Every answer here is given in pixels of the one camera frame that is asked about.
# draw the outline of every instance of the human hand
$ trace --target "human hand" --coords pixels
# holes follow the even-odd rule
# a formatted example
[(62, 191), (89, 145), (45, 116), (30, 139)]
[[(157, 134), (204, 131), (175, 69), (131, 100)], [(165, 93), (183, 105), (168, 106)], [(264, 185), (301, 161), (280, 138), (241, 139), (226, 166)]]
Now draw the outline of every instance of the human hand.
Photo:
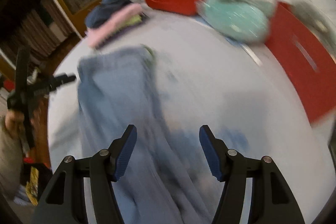
[(15, 110), (8, 110), (5, 117), (5, 127), (7, 132), (13, 139), (19, 137), (19, 132), (24, 128), (23, 121), (25, 116), (22, 112)]

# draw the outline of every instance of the beige sleeve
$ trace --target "beige sleeve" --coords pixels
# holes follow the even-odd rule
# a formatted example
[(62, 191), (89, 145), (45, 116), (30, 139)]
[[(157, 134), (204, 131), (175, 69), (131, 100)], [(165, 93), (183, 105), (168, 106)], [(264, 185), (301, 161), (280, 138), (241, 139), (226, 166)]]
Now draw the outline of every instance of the beige sleeve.
[(20, 140), (10, 137), (5, 127), (5, 118), (0, 118), (0, 191), (13, 199), (20, 185), (22, 167)]

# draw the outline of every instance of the pink folded cloth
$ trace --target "pink folded cloth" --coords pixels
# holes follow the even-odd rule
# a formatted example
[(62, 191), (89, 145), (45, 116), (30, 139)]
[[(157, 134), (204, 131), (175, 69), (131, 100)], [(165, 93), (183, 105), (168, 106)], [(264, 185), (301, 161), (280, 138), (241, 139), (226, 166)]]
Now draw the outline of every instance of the pink folded cloth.
[(102, 26), (96, 29), (88, 28), (86, 35), (89, 47), (97, 47), (112, 33), (117, 31), (120, 26), (133, 16), (142, 12), (142, 7), (139, 3), (132, 3), (125, 6), (123, 9), (111, 15), (110, 19)]

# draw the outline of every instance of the metal screw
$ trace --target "metal screw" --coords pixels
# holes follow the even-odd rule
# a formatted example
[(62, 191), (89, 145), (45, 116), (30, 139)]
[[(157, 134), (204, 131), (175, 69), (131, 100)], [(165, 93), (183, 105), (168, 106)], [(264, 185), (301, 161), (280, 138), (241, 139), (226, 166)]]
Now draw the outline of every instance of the metal screw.
[(264, 162), (265, 162), (265, 163), (270, 164), (270, 163), (272, 162), (272, 158), (269, 157), (269, 156), (265, 156), (263, 159), (264, 159)]
[(102, 149), (99, 151), (99, 155), (100, 156), (106, 156), (109, 153), (109, 151), (107, 149)]
[(70, 162), (70, 161), (72, 161), (72, 156), (66, 156), (64, 158), (64, 162)]
[(234, 149), (229, 149), (229, 150), (227, 151), (227, 153), (228, 153), (230, 156), (236, 156), (236, 155), (237, 155), (237, 151), (234, 150)]

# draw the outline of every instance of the person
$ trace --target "person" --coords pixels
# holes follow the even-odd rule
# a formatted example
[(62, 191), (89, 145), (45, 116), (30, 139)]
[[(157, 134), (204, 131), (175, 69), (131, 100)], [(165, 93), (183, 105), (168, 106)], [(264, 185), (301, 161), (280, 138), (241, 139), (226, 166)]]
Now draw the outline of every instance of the person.
[(0, 192), (12, 200), (20, 185), (23, 151), (20, 134), (24, 132), (24, 115), (8, 110), (0, 118)]

